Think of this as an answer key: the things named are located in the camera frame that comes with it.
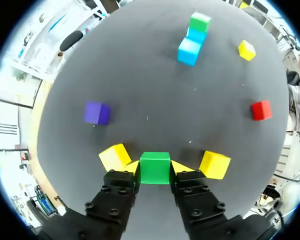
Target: cube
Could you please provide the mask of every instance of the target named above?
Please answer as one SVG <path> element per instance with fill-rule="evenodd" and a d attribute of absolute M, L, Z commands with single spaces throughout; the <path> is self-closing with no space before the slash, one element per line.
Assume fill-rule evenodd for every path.
<path fill-rule="evenodd" d="M 110 107 L 102 102 L 86 103 L 84 121 L 86 123 L 107 125 L 110 119 Z"/>
<path fill-rule="evenodd" d="M 239 55 L 247 61 L 251 61 L 256 56 L 256 51 L 254 46 L 252 46 L 246 40 L 243 40 L 239 47 Z"/>
<path fill-rule="evenodd" d="M 144 152 L 140 157 L 142 184 L 169 184 L 170 154 L 168 152 Z"/>
<path fill-rule="evenodd" d="M 210 21 L 211 17 L 199 12 L 195 12 L 191 15 L 189 27 L 190 29 L 205 33 L 208 31 Z"/>
<path fill-rule="evenodd" d="M 190 66 L 196 64 L 201 44 L 185 37 L 178 48 L 178 61 Z"/>
<path fill-rule="evenodd" d="M 221 180 L 227 172 L 230 160 L 230 157 L 222 154 L 205 151 L 199 169 L 208 179 Z"/>
<path fill-rule="evenodd" d="M 261 121 L 272 117 L 272 110 L 269 101 L 259 101 L 251 105 L 252 118 Z"/>
<path fill-rule="evenodd" d="M 203 44 L 204 41 L 206 40 L 208 35 L 208 32 L 201 32 L 201 31 L 197 31 L 193 28 L 188 28 L 188 31 L 186 33 L 186 38 L 190 39 L 198 44 Z"/>
<path fill-rule="evenodd" d="M 110 170 L 120 171 L 131 163 L 130 156 L 122 143 L 104 150 L 99 154 L 99 158 L 107 172 Z"/>
<path fill-rule="evenodd" d="M 174 170 L 176 175 L 177 175 L 177 173 L 182 173 L 183 171 L 186 171 L 186 172 L 193 172 L 194 171 L 193 169 L 191 169 L 187 166 L 184 166 L 181 163 L 178 163 L 176 161 L 171 160 L 171 163 L 172 163 L 172 167 L 173 167 L 173 170 Z"/>

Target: dark gray surface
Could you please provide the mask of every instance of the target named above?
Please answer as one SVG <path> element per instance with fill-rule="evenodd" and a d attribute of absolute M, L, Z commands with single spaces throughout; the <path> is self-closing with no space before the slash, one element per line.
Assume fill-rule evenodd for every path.
<path fill-rule="evenodd" d="M 177 62 L 190 16 L 212 17 L 194 67 Z M 247 40 L 256 57 L 238 54 Z M 252 120 L 250 105 L 271 102 L 273 117 Z M 87 101 L 112 108 L 110 125 L 84 123 Z M 57 77 L 42 113 L 40 164 L 64 202 L 84 213 L 106 173 L 98 154 L 124 143 L 133 161 L 169 152 L 198 168 L 200 150 L 232 158 L 223 180 L 208 179 L 227 217 L 245 214 L 272 176 L 283 145 L 288 91 L 272 36 L 220 0 L 138 0 L 114 12 Z M 123 240 L 187 239 L 168 185 L 141 185 Z"/>

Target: red cube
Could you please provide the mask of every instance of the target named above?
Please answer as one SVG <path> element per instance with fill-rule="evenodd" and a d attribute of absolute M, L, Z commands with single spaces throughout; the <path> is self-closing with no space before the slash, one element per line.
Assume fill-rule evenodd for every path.
<path fill-rule="evenodd" d="M 269 101 L 259 101 L 251 105 L 252 118 L 261 121 L 272 117 L 272 110 Z"/>

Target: blue cube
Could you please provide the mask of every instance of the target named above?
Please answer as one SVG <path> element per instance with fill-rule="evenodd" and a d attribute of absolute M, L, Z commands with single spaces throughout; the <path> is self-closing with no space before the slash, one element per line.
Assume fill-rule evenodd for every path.
<path fill-rule="evenodd" d="M 196 64 L 201 44 L 185 37 L 178 48 L 178 61 L 194 66 Z"/>
<path fill-rule="evenodd" d="M 103 102 L 86 103 L 84 121 L 86 123 L 107 125 L 110 119 L 110 107 Z"/>
<path fill-rule="evenodd" d="M 195 30 L 193 28 L 188 28 L 188 31 L 186 33 L 186 38 L 190 39 L 192 41 L 195 41 L 198 44 L 203 44 L 206 40 L 206 37 L 208 35 L 208 32 L 202 32 Z"/>

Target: equipment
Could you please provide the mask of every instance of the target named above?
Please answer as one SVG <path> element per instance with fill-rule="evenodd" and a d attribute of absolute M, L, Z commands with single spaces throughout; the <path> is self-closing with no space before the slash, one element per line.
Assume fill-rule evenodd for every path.
<path fill-rule="evenodd" d="M 110 170 L 103 178 L 100 192 L 85 204 L 86 216 L 66 208 L 66 214 L 50 218 L 38 236 L 43 240 L 119 240 L 134 206 L 140 179 L 139 162 L 135 173 Z M 276 204 L 266 217 L 251 215 L 243 219 L 238 215 L 227 219 L 226 205 L 210 191 L 200 170 L 176 173 L 170 163 L 169 183 L 190 240 L 229 237 L 268 240 L 276 232 L 270 225 L 270 218 L 280 204 Z"/>

